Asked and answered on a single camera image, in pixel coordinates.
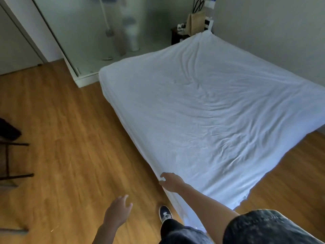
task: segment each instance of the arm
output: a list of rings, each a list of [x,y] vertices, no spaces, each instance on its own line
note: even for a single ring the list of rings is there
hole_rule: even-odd
[[[159,184],[170,192],[178,193],[199,217],[213,241],[222,244],[227,225],[239,214],[195,190],[174,173],[162,173],[160,177],[166,180],[159,181]]]
[[[105,212],[103,224],[99,227],[93,244],[112,244],[116,231],[123,225],[130,215],[132,203],[126,207],[128,195],[114,200]]]

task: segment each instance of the paper bag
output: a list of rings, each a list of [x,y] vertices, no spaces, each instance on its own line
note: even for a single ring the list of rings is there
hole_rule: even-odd
[[[193,36],[199,32],[204,32],[205,12],[189,14],[185,27],[185,33]]]

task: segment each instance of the shower enclosure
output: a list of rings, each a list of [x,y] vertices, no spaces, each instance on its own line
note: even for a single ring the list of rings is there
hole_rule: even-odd
[[[194,0],[34,0],[77,78],[166,48]]]

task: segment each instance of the bed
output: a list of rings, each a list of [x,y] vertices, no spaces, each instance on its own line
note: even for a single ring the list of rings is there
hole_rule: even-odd
[[[236,208],[306,134],[325,124],[325,88],[210,31],[99,72],[103,94],[157,178],[174,172]],[[186,225],[191,208],[166,192]]]

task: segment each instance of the shoe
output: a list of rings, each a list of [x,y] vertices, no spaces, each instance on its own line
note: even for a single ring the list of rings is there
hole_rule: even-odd
[[[167,219],[173,219],[173,215],[168,209],[167,206],[160,206],[159,208],[159,218],[161,222],[166,221]]]

